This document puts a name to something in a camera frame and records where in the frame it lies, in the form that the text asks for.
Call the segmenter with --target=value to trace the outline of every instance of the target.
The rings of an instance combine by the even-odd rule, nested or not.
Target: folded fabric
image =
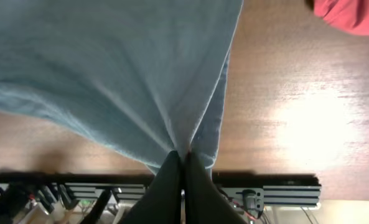
[[[211,168],[241,5],[0,0],[0,111],[51,120],[152,170],[191,148]]]
[[[315,0],[314,14],[345,32],[369,35],[369,0]]]

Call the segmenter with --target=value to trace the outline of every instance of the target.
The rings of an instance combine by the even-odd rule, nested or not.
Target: gray cloth
[[[211,168],[241,5],[0,0],[0,111],[51,120],[152,170],[190,148]]]

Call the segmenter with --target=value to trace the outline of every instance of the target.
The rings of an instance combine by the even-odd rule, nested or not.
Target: red fabric
[[[314,14],[345,32],[369,35],[369,0],[315,0]]]

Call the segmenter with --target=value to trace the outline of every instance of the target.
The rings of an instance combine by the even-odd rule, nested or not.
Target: wooden table
[[[0,114],[0,169],[149,173],[47,121]],[[245,0],[215,170],[317,174],[323,198],[369,200],[369,37],[301,0]]]

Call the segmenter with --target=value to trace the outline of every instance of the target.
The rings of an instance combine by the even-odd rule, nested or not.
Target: brown wood surface
[[[47,121],[0,114],[0,169],[149,173]],[[369,200],[369,37],[302,0],[245,0],[215,170],[317,174],[323,198]]]

